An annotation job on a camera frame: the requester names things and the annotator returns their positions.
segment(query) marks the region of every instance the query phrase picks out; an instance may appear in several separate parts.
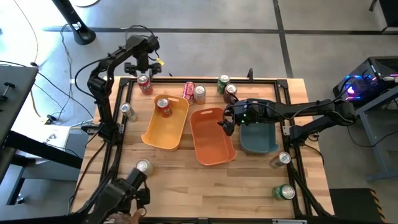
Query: wooden table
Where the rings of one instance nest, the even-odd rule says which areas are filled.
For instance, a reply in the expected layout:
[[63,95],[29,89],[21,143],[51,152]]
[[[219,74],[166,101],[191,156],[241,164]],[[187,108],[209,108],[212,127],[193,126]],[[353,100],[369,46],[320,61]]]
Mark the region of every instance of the wooden table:
[[[115,80],[111,107],[114,107],[119,79]],[[308,102],[307,92],[302,79],[288,79],[292,103]],[[206,104],[191,105],[185,127],[176,151],[165,151],[145,145],[141,134],[146,132],[152,112],[154,97],[159,94],[180,96],[182,83],[155,83],[154,93],[145,96],[137,84],[134,84],[131,104],[138,114],[138,121],[127,123],[124,146],[119,168],[119,177],[126,177],[139,159],[150,160],[154,168],[153,176],[147,181],[151,192],[151,203],[147,206],[147,217],[213,217],[213,218],[293,218],[292,202],[276,201],[272,198],[271,189],[276,185],[288,184],[287,168],[273,169],[269,161],[276,153],[266,155],[248,155],[239,148],[239,128],[236,127],[232,140],[238,154],[234,161],[213,167],[201,165],[195,155],[192,134],[189,124],[190,115],[200,109],[220,107],[225,103],[216,92],[216,84],[206,86]],[[274,87],[261,84],[237,84],[239,99],[263,98],[275,100]],[[296,118],[296,124],[303,125],[311,117]],[[279,152],[283,150],[279,124],[276,124]],[[307,141],[307,144],[319,148],[318,143]],[[100,138],[89,143],[81,173],[87,162],[102,145]],[[302,160],[305,168],[308,188],[326,211],[333,213],[328,184],[320,156],[307,147],[302,147]],[[104,150],[88,169],[77,193],[73,210],[79,209],[97,187]],[[298,192],[298,201],[304,212],[303,198]]]

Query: soda can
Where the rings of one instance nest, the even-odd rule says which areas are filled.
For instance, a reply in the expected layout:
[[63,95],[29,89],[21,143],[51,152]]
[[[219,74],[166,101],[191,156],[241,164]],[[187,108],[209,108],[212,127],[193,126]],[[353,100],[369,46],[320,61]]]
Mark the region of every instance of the soda can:
[[154,92],[154,87],[150,83],[148,76],[146,76],[146,75],[138,76],[137,82],[138,82],[139,88],[141,88],[141,91],[143,94],[151,95]]
[[278,156],[275,156],[273,159],[271,159],[271,161],[269,162],[269,165],[272,168],[279,168],[281,166],[284,166],[288,163],[290,163],[290,161],[292,160],[292,157],[290,156],[289,153],[287,152],[281,152],[279,153]]
[[150,176],[153,171],[152,164],[147,159],[141,159],[137,162],[136,168],[143,172],[146,176]]
[[205,104],[206,102],[206,88],[202,85],[198,85],[195,87],[195,91],[193,92],[193,97],[195,99],[195,103],[198,105]]
[[129,103],[123,103],[120,106],[120,111],[122,111],[122,114],[124,114],[130,122],[137,121],[138,115],[132,109],[132,107],[131,107],[131,105]]
[[168,118],[172,115],[172,107],[170,106],[170,102],[166,98],[160,98],[157,101],[157,107],[162,113],[164,118]]
[[236,85],[234,84],[228,84],[225,87],[223,99],[225,103],[229,103],[229,99],[231,99],[231,95],[236,95],[238,92],[238,88],[236,88]]
[[275,200],[290,200],[295,194],[294,188],[289,184],[282,184],[272,189],[272,197]]
[[184,86],[184,91],[182,91],[182,98],[188,100],[189,105],[192,105],[194,99],[195,84],[193,82],[186,82]]
[[227,75],[222,75],[218,78],[217,92],[224,94],[225,87],[229,84],[230,78]]

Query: orange plastic bin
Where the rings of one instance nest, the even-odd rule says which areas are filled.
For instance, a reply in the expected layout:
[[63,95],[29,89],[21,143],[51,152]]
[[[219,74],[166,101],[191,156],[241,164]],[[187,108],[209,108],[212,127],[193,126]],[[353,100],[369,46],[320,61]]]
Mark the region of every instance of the orange plastic bin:
[[[157,109],[157,100],[169,99],[172,115],[164,118]],[[180,144],[182,130],[188,113],[188,101],[182,97],[159,95],[155,97],[155,110],[150,119],[147,132],[141,136],[142,141],[158,149],[176,150]]]
[[199,162],[205,166],[222,164],[235,159],[232,140],[217,124],[223,119],[224,110],[210,108],[192,113],[190,124]]

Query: plastic tray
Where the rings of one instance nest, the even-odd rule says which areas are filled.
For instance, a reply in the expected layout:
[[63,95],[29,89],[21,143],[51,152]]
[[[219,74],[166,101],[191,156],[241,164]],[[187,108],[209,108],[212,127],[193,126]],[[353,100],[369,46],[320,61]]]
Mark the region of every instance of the plastic tray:
[[[269,100],[248,99],[267,103]],[[241,150],[251,154],[265,154],[276,152],[279,145],[276,144],[275,124],[250,124],[241,125]]]
[[[164,118],[157,109],[160,98],[169,99],[172,115]],[[158,149],[176,150],[180,144],[182,130],[188,113],[188,101],[178,96],[159,95],[154,100],[155,109],[150,119],[147,132],[141,136],[142,141]]]
[[217,124],[223,119],[223,112],[221,108],[209,108],[195,111],[190,117],[197,159],[205,166],[222,164],[235,159],[236,151],[231,138]]

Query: gray floor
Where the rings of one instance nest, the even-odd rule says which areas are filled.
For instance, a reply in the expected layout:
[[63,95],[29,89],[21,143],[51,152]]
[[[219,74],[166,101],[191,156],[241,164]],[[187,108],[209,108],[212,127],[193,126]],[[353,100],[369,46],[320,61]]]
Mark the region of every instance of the gray floor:
[[[51,1],[36,4],[17,0],[35,27],[39,38],[40,71],[64,91],[68,90],[68,65],[57,32],[43,32],[42,27],[62,26],[65,20]],[[290,30],[380,30],[376,16],[368,11],[371,0],[279,0],[285,29]],[[13,1],[0,7],[0,58],[29,64],[36,46],[29,25]],[[95,27],[128,27],[142,24],[159,28],[229,28],[277,29],[272,0],[101,0],[87,8],[76,8],[89,25]],[[216,76],[227,73],[243,77],[250,67],[256,77],[286,77],[284,60],[277,34],[158,34],[160,57],[165,62],[164,73],[174,76]],[[287,46],[295,78],[304,78],[310,100],[332,98],[331,89],[343,76],[356,68],[368,56],[397,55],[398,36],[381,35],[287,35]],[[97,33],[97,39],[86,46],[73,41],[65,33],[65,43],[73,57],[72,73],[84,64],[104,57],[123,44],[124,34]],[[86,88],[90,68],[78,79]],[[118,67],[116,75],[124,75]],[[36,84],[64,104],[60,94],[44,79]],[[54,113],[57,107],[45,94],[34,87],[37,108],[42,116]],[[73,96],[94,112],[87,96],[73,88]],[[75,103],[67,105],[61,117],[64,125],[89,119]],[[356,140],[369,144],[361,124],[351,128]],[[398,179],[367,182],[366,175],[378,171],[370,149],[355,146],[345,128],[335,127],[322,132],[320,147],[325,156],[326,176],[330,188],[370,187],[376,190],[387,221],[398,223]],[[17,167],[11,167],[0,185],[0,220],[63,215],[74,182],[27,180],[22,193],[28,202],[13,207],[4,206],[14,183]]]

